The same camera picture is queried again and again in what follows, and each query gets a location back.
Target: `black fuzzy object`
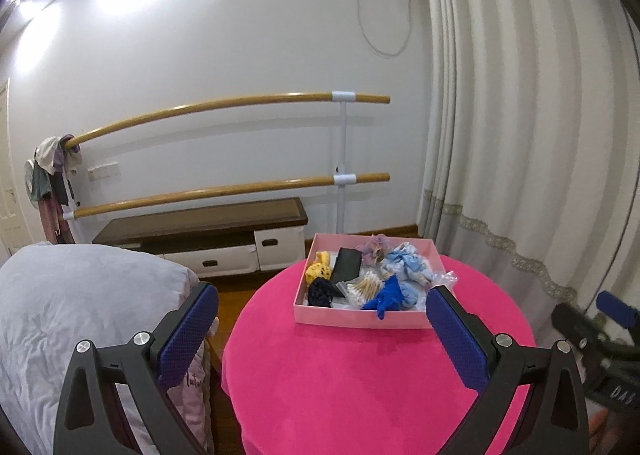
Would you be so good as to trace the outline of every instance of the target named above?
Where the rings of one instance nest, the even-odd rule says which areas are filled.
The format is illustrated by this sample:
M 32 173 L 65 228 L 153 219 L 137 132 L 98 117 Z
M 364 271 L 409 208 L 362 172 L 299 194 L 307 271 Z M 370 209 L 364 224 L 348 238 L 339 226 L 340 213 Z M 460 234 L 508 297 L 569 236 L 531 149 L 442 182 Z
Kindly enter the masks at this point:
M 306 291 L 306 299 L 313 307 L 331 307 L 334 300 L 334 290 L 329 280 L 316 278 Z

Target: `wall socket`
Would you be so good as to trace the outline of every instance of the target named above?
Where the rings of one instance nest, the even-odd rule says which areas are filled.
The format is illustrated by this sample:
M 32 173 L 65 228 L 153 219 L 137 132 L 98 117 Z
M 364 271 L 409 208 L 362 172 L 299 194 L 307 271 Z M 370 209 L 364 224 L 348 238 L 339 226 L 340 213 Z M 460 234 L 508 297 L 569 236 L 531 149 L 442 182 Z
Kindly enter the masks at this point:
M 120 163 L 110 162 L 109 164 L 94 166 L 92 168 L 87 168 L 86 172 L 89 175 L 89 180 L 91 182 L 107 177 L 114 177 L 116 175 L 120 175 Z

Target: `white blanket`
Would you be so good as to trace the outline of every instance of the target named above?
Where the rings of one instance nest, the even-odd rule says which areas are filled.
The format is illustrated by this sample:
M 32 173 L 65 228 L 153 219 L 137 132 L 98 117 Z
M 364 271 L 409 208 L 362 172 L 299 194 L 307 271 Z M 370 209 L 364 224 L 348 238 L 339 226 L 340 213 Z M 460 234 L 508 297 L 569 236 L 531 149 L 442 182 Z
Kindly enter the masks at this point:
M 75 345 L 127 343 L 152 331 L 198 283 L 181 265 L 105 245 L 30 245 L 0 269 L 0 406 L 33 455 L 51 455 L 56 412 Z M 206 445 L 203 348 L 169 397 Z M 145 455 L 157 454 L 127 387 L 122 405 Z

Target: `silver screw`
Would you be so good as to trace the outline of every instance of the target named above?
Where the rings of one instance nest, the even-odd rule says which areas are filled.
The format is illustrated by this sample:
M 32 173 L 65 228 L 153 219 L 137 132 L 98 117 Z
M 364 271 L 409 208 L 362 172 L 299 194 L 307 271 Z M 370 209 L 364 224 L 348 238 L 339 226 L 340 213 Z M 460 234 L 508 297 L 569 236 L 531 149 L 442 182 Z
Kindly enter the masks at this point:
M 90 348 L 91 348 L 91 343 L 89 343 L 87 340 L 82 340 L 81 342 L 78 343 L 78 345 L 76 345 L 76 350 L 81 354 L 84 352 L 87 352 L 87 350 L 89 350 Z
M 495 342 L 498 343 L 498 345 L 500 345 L 501 347 L 510 347 L 511 345 L 513 345 L 513 340 L 508 334 L 498 334 L 495 337 Z
M 566 341 L 559 341 L 558 342 L 558 350 L 561 352 L 564 352 L 565 354 L 571 352 L 571 345 L 569 343 L 567 343 Z
M 136 345 L 145 345 L 149 339 L 151 339 L 151 336 L 148 332 L 138 332 L 135 336 L 133 336 L 133 342 Z

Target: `round table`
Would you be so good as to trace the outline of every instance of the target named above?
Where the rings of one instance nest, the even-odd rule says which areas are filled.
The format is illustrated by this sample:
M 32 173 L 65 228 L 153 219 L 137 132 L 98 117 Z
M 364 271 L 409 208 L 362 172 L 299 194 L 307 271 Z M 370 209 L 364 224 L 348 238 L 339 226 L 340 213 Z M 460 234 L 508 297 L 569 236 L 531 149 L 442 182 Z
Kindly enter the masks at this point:
M 458 275 L 466 311 L 492 333 L 535 346 L 524 316 L 497 285 L 442 257 Z M 248 455 L 433 455 L 470 408 L 431 329 L 347 329 L 296 323 L 293 300 L 304 262 L 274 276 L 242 310 L 222 359 Z M 526 397 L 518 388 L 488 454 L 501 453 Z

